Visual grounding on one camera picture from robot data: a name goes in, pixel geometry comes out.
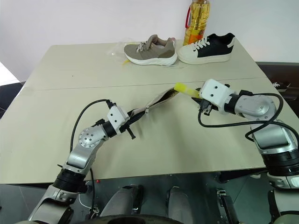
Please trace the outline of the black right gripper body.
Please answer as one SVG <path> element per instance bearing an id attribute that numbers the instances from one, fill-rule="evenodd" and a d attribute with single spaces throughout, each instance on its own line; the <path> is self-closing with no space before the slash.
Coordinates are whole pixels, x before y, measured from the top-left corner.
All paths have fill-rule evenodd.
<path id="1" fill-rule="evenodd" d="M 211 102 L 201 99 L 199 101 L 199 112 L 203 113 L 206 116 L 209 116 L 212 110 L 217 110 L 217 107 L 213 105 Z"/>

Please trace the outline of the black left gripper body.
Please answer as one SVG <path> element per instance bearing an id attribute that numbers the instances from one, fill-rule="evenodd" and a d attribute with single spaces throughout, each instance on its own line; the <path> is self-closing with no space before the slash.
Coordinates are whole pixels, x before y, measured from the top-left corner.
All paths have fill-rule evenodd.
<path id="1" fill-rule="evenodd" d="M 130 129 L 130 125 L 133 124 L 134 122 L 135 122 L 134 119 L 129 119 L 119 129 L 120 133 L 123 133 L 123 132 L 127 131 L 129 133 L 129 135 L 131 136 L 132 140 L 136 138 L 136 136 L 133 134 L 132 130 Z"/>

